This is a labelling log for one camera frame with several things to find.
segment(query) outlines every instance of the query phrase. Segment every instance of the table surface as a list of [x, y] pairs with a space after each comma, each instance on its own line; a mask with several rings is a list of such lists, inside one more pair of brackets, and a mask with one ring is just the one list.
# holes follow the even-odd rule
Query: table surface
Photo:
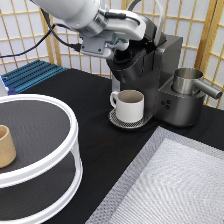
[[79, 123], [83, 179], [72, 201], [47, 224], [85, 223], [158, 126], [224, 150], [224, 111], [205, 106], [199, 123], [191, 128], [152, 119], [135, 132], [116, 129], [108, 120], [111, 85], [109, 79], [71, 69], [23, 92], [62, 100]]

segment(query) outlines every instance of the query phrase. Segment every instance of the coffee machine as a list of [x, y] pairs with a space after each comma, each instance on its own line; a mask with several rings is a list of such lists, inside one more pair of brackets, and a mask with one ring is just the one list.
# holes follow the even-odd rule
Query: coffee machine
[[210, 86], [194, 94], [175, 91], [174, 74], [178, 68], [183, 38], [162, 33], [158, 46], [155, 46], [157, 27], [147, 17], [141, 15], [141, 18], [147, 24], [144, 39], [131, 41], [126, 51], [116, 50], [113, 60], [107, 60], [107, 63], [113, 73], [113, 91], [137, 90], [144, 94], [145, 117], [136, 124], [125, 124], [116, 119], [114, 111], [111, 111], [109, 119], [115, 126], [127, 130], [142, 127], [152, 117], [177, 127], [192, 126], [200, 118], [205, 92], [209, 93], [206, 88], [210, 88], [217, 99], [222, 93]]

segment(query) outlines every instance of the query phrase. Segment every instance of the lattice screen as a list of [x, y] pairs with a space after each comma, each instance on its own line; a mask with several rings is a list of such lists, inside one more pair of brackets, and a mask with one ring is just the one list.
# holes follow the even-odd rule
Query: lattice screen
[[[126, 0], [111, 0], [107, 3], [114, 9], [125, 9], [128, 5]], [[166, 9], [164, 32], [184, 38], [179, 66], [194, 67], [210, 0], [161, 0], [161, 3]], [[155, 24], [158, 23], [159, 10], [153, 0], [143, 0], [134, 11], [148, 16]], [[80, 41], [77, 34], [63, 28], [57, 29], [64, 41]], [[77, 54], [61, 44], [59, 46], [57, 52], [61, 55], [59, 62], [63, 66], [94, 74], [110, 75], [105, 60]]]
[[[107, 0], [106, 3], [114, 9], [121, 9], [121, 0]], [[57, 27], [59, 37], [67, 43], [78, 43], [82, 40], [79, 39], [77, 33]], [[105, 59], [96, 57], [89, 57], [73, 51], [72, 49], [64, 46], [63, 44], [55, 45], [58, 64], [67, 68], [76, 68], [96, 75], [111, 77], [110, 69], [106, 64]]]
[[[21, 53], [35, 45], [47, 32], [39, 8], [29, 0], [0, 0], [0, 53]], [[36, 59], [53, 63], [49, 39], [20, 57], [0, 59], [0, 75]]]
[[[205, 81], [224, 92], [224, 0], [219, 0], [204, 55], [201, 70]], [[219, 101], [207, 97], [206, 104], [224, 109], [224, 97]]]

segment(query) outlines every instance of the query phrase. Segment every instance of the metal mesh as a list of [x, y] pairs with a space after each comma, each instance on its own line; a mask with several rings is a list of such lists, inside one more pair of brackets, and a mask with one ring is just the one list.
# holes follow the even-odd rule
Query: metal mesh
[[109, 223], [109, 220], [165, 138], [224, 160], [224, 153], [222, 151], [159, 127], [133, 162], [125, 170], [123, 175], [107, 194], [86, 224]]
[[141, 128], [144, 125], [146, 125], [151, 118], [152, 118], [151, 114], [145, 113], [144, 117], [140, 121], [135, 123], [125, 123], [120, 121], [117, 118], [115, 109], [113, 109], [109, 114], [110, 122], [113, 125], [117, 126], [118, 128], [127, 129], [127, 130], [135, 130], [135, 129]]

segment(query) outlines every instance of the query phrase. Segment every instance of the black cable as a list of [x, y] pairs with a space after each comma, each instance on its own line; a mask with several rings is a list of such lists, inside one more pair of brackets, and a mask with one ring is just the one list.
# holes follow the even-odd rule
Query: black cable
[[49, 35], [51, 34], [51, 30], [49, 30], [44, 36], [43, 38], [41, 38], [41, 40], [33, 47], [31, 47], [30, 49], [20, 53], [20, 54], [14, 54], [14, 55], [5, 55], [5, 56], [0, 56], [0, 58], [9, 58], [9, 57], [17, 57], [17, 56], [21, 56], [23, 54], [26, 54], [30, 51], [32, 51], [33, 49], [37, 48]]
[[132, 18], [130, 16], [127, 16], [125, 13], [113, 13], [113, 12], [106, 12], [105, 13], [105, 18], [108, 18], [108, 19], [131, 19], [131, 20], [134, 20], [135, 22], [137, 22], [138, 26], [141, 24], [139, 22], [139, 20], [135, 19], [135, 18]]
[[132, 17], [130, 17], [130, 16], [126, 16], [126, 18], [127, 18], [127, 19], [132, 19], [132, 20], [134, 20], [135, 22], [138, 23], [138, 25], [141, 24], [141, 23], [139, 22], [139, 20], [137, 20], [137, 19], [135, 19], [135, 18], [132, 18]]
[[43, 13], [44, 19], [49, 27], [49, 29], [51, 30], [51, 32], [53, 33], [53, 35], [55, 36], [55, 38], [61, 42], [62, 44], [64, 44], [67, 47], [71, 47], [73, 49], [75, 49], [76, 51], [80, 52], [81, 50], [81, 44], [68, 44], [66, 42], [64, 42], [62, 39], [60, 39], [58, 37], [58, 35], [54, 32], [54, 30], [51, 28], [51, 24], [50, 24], [50, 19], [49, 19], [49, 14], [47, 12], [45, 12], [43, 9], [41, 9], [41, 12]]

